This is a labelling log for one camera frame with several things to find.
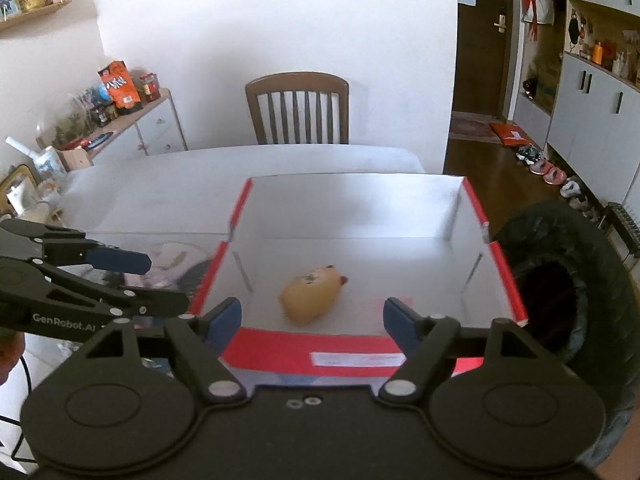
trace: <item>drawer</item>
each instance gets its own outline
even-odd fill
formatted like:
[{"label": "drawer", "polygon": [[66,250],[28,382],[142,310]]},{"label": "drawer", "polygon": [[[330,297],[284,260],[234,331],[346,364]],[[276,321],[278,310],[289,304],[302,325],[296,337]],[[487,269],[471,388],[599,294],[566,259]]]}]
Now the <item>drawer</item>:
[{"label": "drawer", "polygon": [[182,138],[178,133],[178,127],[174,124],[170,126],[154,142],[146,145],[146,152],[149,155],[161,155],[162,153],[183,152]]},{"label": "drawer", "polygon": [[171,109],[171,101],[159,104],[156,108],[145,114],[137,122],[140,136],[145,146],[149,146],[158,137],[165,133],[171,126],[176,126],[174,111]]},{"label": "drawer", "polygon": [[133,160],[145,156],[145,147],[140,142],[135,126],[130,126],[109,142],[93,159],[94,166],[121,160]]}]

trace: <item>white tote bag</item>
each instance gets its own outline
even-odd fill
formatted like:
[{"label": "white tote bag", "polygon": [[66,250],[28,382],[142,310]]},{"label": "white tote bag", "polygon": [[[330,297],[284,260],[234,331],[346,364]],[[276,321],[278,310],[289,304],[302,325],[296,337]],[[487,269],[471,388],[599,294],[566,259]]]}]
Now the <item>white tote bag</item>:
[{"label": "white tote bag", "polygon": [[[537,22],[542,25],[553,25],[556,18],[553,0],[535,0]],[[529,4],[529,9],[524,15],[524,21],[533,23],[533,2]]]}]

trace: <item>dark brown door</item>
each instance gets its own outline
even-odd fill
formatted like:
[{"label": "dark brown door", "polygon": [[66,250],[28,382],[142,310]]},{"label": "dark brown door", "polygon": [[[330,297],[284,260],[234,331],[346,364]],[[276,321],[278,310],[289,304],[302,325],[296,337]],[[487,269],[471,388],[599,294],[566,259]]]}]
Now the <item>dark brown door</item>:
[{"label": "dark brown door", "polygon": [[[476,0],[476,6],[458,4],[458,54],[453,109],[500,116],[502,74],[510,23],[508,0]],[[505,16],[503,32],[500,14]]]}]

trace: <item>snack bag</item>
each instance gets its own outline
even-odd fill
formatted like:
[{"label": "snack bag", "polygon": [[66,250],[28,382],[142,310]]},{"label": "snack bag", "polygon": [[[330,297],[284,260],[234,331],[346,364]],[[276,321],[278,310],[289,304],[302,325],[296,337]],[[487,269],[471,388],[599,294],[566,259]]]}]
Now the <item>snack bag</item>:
[{"label": "snack bag", "polygon": [[109,63],[98,74],[120,114],[130,114],[142,108],[138,91],[123,61]]}]

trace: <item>open box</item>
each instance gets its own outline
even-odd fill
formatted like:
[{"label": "open box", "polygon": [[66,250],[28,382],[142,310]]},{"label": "open box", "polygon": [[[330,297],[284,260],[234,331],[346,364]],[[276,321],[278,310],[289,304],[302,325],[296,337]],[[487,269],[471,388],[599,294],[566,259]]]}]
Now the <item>open box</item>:
[{"label": "open box", "polygon": [[[384,378],[404,356],[383,327],[386,298],[463,326],[526,323],[511,272],[468,180],[427,174],[297,174],[249,179],[191,305],[235,296],[242,328],[234,369],[324,378]],[[298,327],[278,295],[296,276],[334,265],[349,278],[332,309]],[[477,365],[460,360],[457,371]],[[265,376],[254,377],[263,383]]]}]

